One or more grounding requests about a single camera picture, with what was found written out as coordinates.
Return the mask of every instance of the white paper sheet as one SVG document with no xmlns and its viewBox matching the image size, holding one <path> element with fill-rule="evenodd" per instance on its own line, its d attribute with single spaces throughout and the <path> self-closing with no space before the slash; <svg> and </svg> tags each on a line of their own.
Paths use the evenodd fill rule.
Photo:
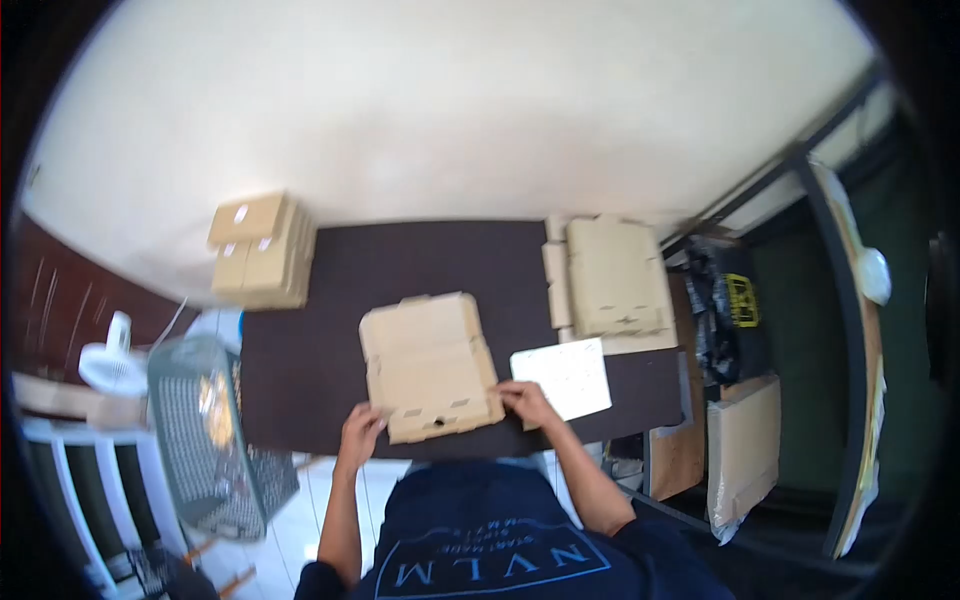
<svg viewBox="0 0 960 600">
<path fill-rule="evenodd" d="M 612 406 L 600 338 L 516 352 L 510 357 L 516 381 L 536 381 L 563 420 Z"/>
</svg>

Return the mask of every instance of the navy blue t-shirt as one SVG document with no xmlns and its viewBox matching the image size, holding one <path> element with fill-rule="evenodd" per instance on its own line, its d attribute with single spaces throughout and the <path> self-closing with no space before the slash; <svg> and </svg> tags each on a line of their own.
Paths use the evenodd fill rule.
<svg viewBox="0 0 960 600">
<path fill-rule="evenodd" d="M 538 471 L 436 465 L 396 483 L 373 568 L 347 592 L 333 567 L 303 568 L 295 600 L 478 596 L 732 598 L 669 525 L 615 536 L 578 529 Z"/>
</svg>

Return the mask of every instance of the yellow label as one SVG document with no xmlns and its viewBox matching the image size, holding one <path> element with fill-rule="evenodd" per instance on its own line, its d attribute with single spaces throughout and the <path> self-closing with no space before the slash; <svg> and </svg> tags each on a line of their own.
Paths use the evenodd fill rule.
<svg viewBox="0 0 960 600">
<path fill-rule="evenodd" d="M 756 306 L 754 285 L 744 276 L 724 273 L 730 296 L 730 312 L 733 324 L 738 327 L 756 327 L 760 324 L 760 309 Z"/>
</svg>

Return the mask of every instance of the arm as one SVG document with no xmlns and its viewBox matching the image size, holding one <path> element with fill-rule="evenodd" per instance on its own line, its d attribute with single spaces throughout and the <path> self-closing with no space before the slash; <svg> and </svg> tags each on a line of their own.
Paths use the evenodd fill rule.
<svg viewBox="0 0 960 600">
<path fill-rule="evenodd" d="M 496 390 L 504 404 L 525 421 L 539 426 L 556 449 L 573 507 L 584 527 L 612 537 L 621 527 L 636 519 L 630 502 L 611 478 L 596 466 L 577 434 L 543 397 L 539 385 L 505 381 Z"/>
<path fill-rule="evenodd" d="M 358 404 L 344 423 L 333 486 L 326 504 L 324 530 L 320 534 L 317 561 L 332 566 L 347 589 L 360 581 L 362 558 L 360 526 L 357 523 L 357 471 L 373 455 L 376 436 L 385 423 L 379 411 L 366 402 Z"/>
</svg>

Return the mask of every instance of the white fan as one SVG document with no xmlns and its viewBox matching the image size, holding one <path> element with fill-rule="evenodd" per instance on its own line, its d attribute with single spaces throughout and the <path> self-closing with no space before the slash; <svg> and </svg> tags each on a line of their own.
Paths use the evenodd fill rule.
<svg viewBox="0 0 960 600">
<path fill-rule="evenodd" d="M 106 344 L 87 344 L 80 351 L 80 377 L 98 392 L 113 396 L 145 396 L 145 357 L 130 351 L 130 317 L 117 311 L 110 320 Z"/>
</svg>

